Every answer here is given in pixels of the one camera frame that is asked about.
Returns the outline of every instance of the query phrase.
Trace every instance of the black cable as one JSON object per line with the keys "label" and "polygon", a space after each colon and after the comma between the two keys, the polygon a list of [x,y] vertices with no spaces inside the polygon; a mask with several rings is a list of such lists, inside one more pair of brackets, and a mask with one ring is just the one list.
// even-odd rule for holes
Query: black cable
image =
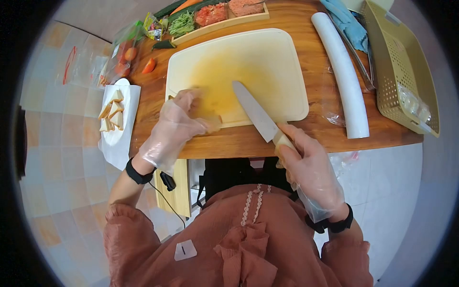
{"label": "black cable", "polygon": [[148,182],[154,189],[156,189],[157,192],[159,192],[159,194],[161,194],[161,196],[164,198],[164,200],[166,201],[166,203],[168,204],[168,206],[172,209],[172,211],[175,213],[175,215],[178,216],[178,218],[180,218],[180,220],[183,222],[183,229],[185,229],[185,222],[183,221],[183,219],[180,217],[180,215],[178,215],[175,210],[172,208],[172,206],[169,204],[168,200],[164,197],[164,195],[162,195],[162,193],[159,191],[159,189],[157,189],[155,186],[153,186],[153,184],[151,184],[151,182],[149,181]]}

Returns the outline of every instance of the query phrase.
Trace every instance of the ruffled sleeve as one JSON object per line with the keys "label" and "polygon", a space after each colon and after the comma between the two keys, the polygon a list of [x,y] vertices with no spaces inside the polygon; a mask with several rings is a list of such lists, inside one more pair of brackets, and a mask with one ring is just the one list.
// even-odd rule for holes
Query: ruffled sleeve
{"label": "ruffled sleeve", "polygon": [[161,242],[148,217],[126,204],[112,204],[105,214],[104,247],[111,286],[125,286]]}
{"label": "ruffled sleeve", "polygon": [[349,238],[335,238],[322,247],[322,262],[330,267],[343,287],[373,286],[369,272],[370,243]]}

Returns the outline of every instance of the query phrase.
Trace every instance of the plastic glove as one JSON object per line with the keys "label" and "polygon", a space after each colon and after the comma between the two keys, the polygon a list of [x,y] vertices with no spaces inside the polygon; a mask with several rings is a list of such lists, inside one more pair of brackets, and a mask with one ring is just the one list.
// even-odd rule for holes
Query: plastic glove
{"label": "plastic glove", "polygon": [[278,156],[287,170],[287,181],[297,190],[314,223],[333,216],[344,203],[344,193],[324,147],[302,129],[291,124],[278,126],[297,149],[285,145],[278,149]]}
{"label": "plastic glove", "polygon": [[190,118],[200,96],[199,89],[181,90],[174,99],[166,101],[158,123],[139,149],[143,159],[170,176],[174,174],[175,161],[187,141],[195,135],[220,129],[221,119]]}

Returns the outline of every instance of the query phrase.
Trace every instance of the black wristband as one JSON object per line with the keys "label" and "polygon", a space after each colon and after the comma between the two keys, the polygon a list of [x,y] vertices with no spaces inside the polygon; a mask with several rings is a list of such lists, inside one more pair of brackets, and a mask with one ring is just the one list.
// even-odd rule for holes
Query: black wristband
{"label": "black wristband", "polygon": [[329,230],[333,233],[340,233],[341,231],[344,231],[347,228],[351,228],[352,221],[354,220],[352,208],[349,204],[347,204],[347,206],[349,207],[349,214],[347,215],[346,219],[338,222],[331,223],[328,221],[328,219],[324,219],[317,223],[314,223],[309,217],[309,215],[306,215],[304,219],[306,221],[306,224],[312,229],[314,229],[317,233],[325,233],[325,229],[327,228],[329,228]]}
{"label": "black wristband", "polygon": [[141,175],[132,166],[132,159],[133,158],[131,158],[126,164],[126,173],[128,174],[128,176],[132,178],[132,180],[135,181],[137,184],[146,184],[150,182],[153,178],[153,173],[155,172],[156,167],[149,174]]}
{"label": "black wristband", "polygon": [[352,221],[354,220],[354,214],[352,213],[351,206],[349,204],[347,204],[347,206],[349,207],[349,214],[346,219],[333,223],[328,220],[325,222],[325,227],[327,227],[332,233],[340,233],[345,229],[351,228]]}

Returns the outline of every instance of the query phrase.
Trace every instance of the knife handle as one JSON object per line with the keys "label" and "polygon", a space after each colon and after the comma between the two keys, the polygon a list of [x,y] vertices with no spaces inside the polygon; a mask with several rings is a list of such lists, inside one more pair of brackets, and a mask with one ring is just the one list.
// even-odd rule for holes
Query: knife handle
{"label": "knife handle", "polygon": [[291,143],[288,137],[281,130],[277,131],[273,138],[273,143],[276,146],[275,154],[279,154],[278,150],[280,145],[286,145],[293,150],[297,150],[297,148]]}

